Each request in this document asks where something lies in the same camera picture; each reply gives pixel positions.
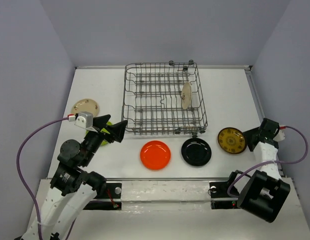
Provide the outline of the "lime green plate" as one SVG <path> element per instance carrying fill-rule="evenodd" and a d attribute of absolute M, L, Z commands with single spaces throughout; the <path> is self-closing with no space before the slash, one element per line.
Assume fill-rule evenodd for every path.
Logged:
<path fill-rule="evenodd" d="M 107 125 L 108 125 L 108 126 L 112 126 L 113 123 L 110 122 L 110 121 L 108 121 L 108 122 L 107 122 Z M 105 128 L 101 129 L 101 132 L 102 132 L 102 133 L 105 133 L 105 134 L 107 134 L 107 135 L 110 135 L 110 132 L 109 132 L 107 129 L 105 129 Z M 102 143 L 100 144 L 100 146 L 105 146 L 105 145 L 107 145 L 108 143 L 109 143 L 109 142 L 108 142 L 107 140 L 104 139 L 104 140 L 102 141 Z"/>

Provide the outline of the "yellow patterned plate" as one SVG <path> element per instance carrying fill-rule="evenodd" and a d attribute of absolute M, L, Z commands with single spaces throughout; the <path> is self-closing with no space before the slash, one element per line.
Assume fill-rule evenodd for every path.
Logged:
<path fill-rule="evenodd" d="M 244 133 L 234 127 L 221 129 L 217 135 L 217 142 L 222 150 L 231 155 L 241 154 L 247 148 Z"/>

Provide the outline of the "orange plate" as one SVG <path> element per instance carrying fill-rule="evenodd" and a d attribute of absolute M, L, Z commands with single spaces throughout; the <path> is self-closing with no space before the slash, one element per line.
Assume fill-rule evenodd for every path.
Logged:
<path fill-rule="evenodd" d="M 149 170 L 159 171 L 164 169 L 171 160 L 171 150 L 162 141 L 148 141 L 140 150 L 141 163 Z"/>

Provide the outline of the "black plate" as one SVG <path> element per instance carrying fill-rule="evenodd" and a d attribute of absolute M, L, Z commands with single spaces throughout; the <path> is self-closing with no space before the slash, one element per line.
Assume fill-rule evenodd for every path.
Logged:
<path fill-rule="evenodd" d="M 181 146 L 183 160 L 193 167 L 203 167 L 212 157 L 210 145 L 201 138 L 187 139 Z"/>

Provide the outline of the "cream floral plate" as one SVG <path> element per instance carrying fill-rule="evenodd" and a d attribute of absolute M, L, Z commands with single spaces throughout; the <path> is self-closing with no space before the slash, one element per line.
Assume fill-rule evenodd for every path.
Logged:
<path fill-rule="evenodd" d="M 183 85 L 181 90 L 181 107 L 186 110 L 192 103 L 192 86 L 189 82 Z"/>

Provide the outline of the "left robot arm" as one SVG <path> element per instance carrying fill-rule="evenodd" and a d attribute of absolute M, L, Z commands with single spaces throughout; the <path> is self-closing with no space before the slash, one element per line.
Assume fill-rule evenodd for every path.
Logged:
<path fill-rule="evenodd" d="M 50 181 L 50 187 L 42 205 L 22 175 L 20 157 L 26 140 L 20 145 L 16 156 L 18 176 L 32 198 L 35 218 L 27 231 L 19 237 L 21 240 L 67 240 L 81 211 L 94 198 L 105 194 L 107 180 L 95 171 L 87 172 L 83 168 L 91 162 L 103 141 L 122 142 L 128 124 L 122 120 L 109 125 L 109 114 L 94 117 L 92 113 L 82 111 L 69 114 L 63 121 L 87 131 L 82 142 L 66 140 L 60 147 L 58 167 Z"/>

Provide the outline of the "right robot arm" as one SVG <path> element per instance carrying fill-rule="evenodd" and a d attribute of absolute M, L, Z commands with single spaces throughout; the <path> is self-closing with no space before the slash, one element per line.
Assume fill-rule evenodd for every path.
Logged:
<path fill-rule="evenodd" d="M 280 132 L 278 122 L 264 118 L 259 127 L 243 133 L 248 149 L 259 163 L 242 172 L 232 172 L 225 183 L 230 197 L 237 198 L 237 207 L 272 223 L 286 201 L 291 187 L 278 173 L 277 153 L 279 144 L 274 138 Z M 254 171 L 243 186 L 240 181 L 249 172 Z"/>

